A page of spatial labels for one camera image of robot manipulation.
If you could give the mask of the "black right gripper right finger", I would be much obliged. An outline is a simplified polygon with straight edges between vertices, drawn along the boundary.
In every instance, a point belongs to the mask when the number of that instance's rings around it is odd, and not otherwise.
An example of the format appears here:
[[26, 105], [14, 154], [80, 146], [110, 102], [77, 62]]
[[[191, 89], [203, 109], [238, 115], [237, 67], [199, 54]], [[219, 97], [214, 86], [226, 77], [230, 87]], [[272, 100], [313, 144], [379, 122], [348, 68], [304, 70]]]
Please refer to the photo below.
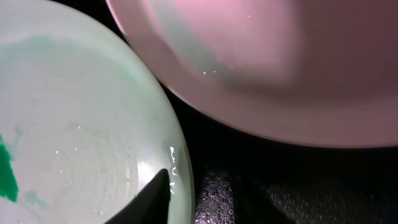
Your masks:
[[196, 201], [194, 224], [235, 224], [229, 174], [207, 170]]

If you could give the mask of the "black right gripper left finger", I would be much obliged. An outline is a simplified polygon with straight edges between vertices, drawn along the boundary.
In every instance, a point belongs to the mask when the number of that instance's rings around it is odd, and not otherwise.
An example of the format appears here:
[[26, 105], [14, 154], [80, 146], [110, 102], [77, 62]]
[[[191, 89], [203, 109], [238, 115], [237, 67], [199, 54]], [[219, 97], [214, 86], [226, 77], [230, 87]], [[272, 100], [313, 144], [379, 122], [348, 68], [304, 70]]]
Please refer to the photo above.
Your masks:
[[167, 224], [170, 194], [169, 173], [161, 169], [134, 199], [105, 224]]

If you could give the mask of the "mint green plate front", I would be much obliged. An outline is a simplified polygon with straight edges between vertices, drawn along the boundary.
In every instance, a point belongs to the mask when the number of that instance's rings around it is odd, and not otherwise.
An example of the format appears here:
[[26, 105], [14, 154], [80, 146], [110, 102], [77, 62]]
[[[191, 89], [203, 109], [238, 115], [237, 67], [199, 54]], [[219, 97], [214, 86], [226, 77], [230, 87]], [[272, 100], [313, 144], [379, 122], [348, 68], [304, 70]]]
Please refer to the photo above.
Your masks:
[[1, 2], [1, 222], [105, 223], [161, 171], [169, 223], [192, 223], [174, 110], [116, 34], [53, 1]]

